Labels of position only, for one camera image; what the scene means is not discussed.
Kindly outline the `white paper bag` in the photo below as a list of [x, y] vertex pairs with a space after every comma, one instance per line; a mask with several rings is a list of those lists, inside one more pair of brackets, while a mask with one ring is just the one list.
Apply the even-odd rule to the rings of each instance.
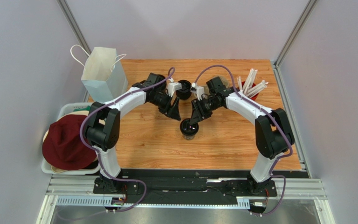
[[[88, 57], [85, 63], [74, 56], [75, 47]], [[105, 103], [126, 92], [128, 79], [121, 63], [126, 54], [118, 54], [116, 49], [107, 47], [94, 47], [89, 54], [78, 44], [70, 48], [70, 54], [83, 66], [81, 81], [94, 101]]]

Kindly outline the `separated black cup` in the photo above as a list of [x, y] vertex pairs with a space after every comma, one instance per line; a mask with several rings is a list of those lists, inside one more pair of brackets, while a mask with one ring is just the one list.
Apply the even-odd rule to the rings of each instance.
[[199, 124], [190, 124], [190, 119], [184, 119], [181, 121], [179, 129], [185, 140], [192, 140], [199, 131]]

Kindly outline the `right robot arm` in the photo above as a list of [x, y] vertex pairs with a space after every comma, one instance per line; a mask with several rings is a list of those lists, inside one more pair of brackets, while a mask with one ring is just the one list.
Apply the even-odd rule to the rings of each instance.
[[246, 190], [252, 195], [265, 191], [272, 178], [272, 170], [281, 157], [294, 144], [288, 116], [282, 108], [271, 109], [244, 96], [235, 86], [226, 87], [219, 77], [207, 82], [209, 95], [203, 97], [203, 87], [192, 83], [191, 91], [197, 99], [192, 101], [190, 126], [210, 118], [213, 111], [224, 107], [234, 111], [255, 127], [255, 141], [259, 151], [255, 165], [247, 175]]

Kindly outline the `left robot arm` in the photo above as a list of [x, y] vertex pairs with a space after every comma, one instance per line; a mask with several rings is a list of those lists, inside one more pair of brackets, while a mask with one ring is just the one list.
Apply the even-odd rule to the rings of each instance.
[[96, 194], [123, 193], [127, 183], [141, 180], [124, 179], [117, 161], [116, 145], [120, 135], [121, 119], [136, 107], [145, 103], [157, 106], [160, 113], [181, 120], [179, 98], [174, 98], [182, 83], [172, 79], [174, 69], [168, 76], [150, 73], [144, 81], [137, 82], [116, 99], [94, 102], [88, 116], [80, 126], [82, 143], [95, 151], [100, 166], [100, 175], [95, 179], [93, 192]]

